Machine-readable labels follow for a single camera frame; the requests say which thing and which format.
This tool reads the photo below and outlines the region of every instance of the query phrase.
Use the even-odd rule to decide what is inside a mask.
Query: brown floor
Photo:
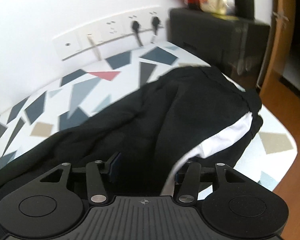
[[[289,207],[289,220],[282,233],[285,240],[300,240],[300,99],[277,80],[272,80],[262,96],[264,105],[294,137],[298,155],[274,192]]]

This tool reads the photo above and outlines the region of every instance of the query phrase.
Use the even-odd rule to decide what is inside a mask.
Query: beige square
[[[293,146],[285,133],[259,132],[266,154],[292,150]]]
[[[49,137],[52,131],[53,124],[37,122],[30,136]]]

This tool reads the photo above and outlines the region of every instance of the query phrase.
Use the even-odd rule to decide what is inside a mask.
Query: white fabric
[[[188,153],[178,160],[169,173],[161,195],[171,195],[174,185],[175,173],[187,162],[188,159],[199,155],[201,158],[207,158],[219,151],[222,151],[239,141],[251,128],[252,113],[248,112],[233,125],[230,125],[219,133],[205,139],[202,143],[194,147]]]

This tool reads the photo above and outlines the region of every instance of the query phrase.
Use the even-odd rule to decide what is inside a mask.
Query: black power cord
[[[152,19],[152,27],[154,35],[152,37],[151,43],[154,43],[155,37],[157,36],[157,29],[159,28],[159,24],[161,23],[160,19],[158,17],[153,17]]]
[[[134,31],[135,35],[136,35],[137,41],[139,43],[139,47],[143,47],[142,41],[141,41],[140,36],[139,36],[140,24],[137,21],[133,21],[131,27],[132,27],[132,30]]]

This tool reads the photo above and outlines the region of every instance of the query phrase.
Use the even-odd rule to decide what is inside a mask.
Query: white cable
[[[102,60],[102,56],[101,56],[100,50],[99,50],[98,46],[95,44],[95,42],[94,42],[94,40],[92,38],[92,35],[88,34],[87,37],[88,37],[88,40],[89,40],[89,42],[90,42],[90,44],[92,46],[92,50],[93,50],[95,56],[97,57],[98,61]]]

